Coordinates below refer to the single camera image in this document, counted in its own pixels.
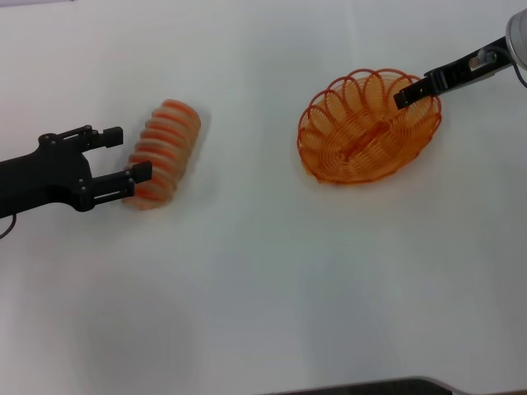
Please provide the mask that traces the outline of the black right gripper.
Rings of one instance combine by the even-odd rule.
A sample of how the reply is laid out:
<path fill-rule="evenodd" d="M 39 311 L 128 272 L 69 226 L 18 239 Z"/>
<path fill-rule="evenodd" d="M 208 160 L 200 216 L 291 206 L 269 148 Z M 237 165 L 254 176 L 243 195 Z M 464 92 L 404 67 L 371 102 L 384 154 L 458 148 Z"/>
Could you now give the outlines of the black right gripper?
<path fill-rule="evenodd" d="M 414 82 L 394 95 L 397 109 L 405 109 L 433 93 L 446 93 L 492 77 L 495 73 L 511 66 L 511 60 L 505 54 L 490 50 L 489 47 L 498 47 L 509 53 L 506 38 L 502 37 L 483 47 L 485 52 L 490 54 L 490 59 L 480 66 L 469 65 L 471 60 L 478 56 L 480 52 L 478 49 L 452 63 L 435 68 L 425 74 L 425 79 Z"/>

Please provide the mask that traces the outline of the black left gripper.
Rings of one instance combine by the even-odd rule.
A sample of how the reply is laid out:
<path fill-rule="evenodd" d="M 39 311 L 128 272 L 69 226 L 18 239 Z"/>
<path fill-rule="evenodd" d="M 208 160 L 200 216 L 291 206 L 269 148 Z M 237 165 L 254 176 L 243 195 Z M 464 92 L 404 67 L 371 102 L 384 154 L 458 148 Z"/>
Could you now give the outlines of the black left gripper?
<path fill-rule="evenodd" d="M 63 203 L 79 212 L 129 198 L 135 186 L 152 179 L 152 163 L 92 178 L 84 152 L 124 143 L 121 127 L 99 132 L 91 125 L 39 137 L 32 153 L 1 163 L 1 217 L 50 203 Z"/>

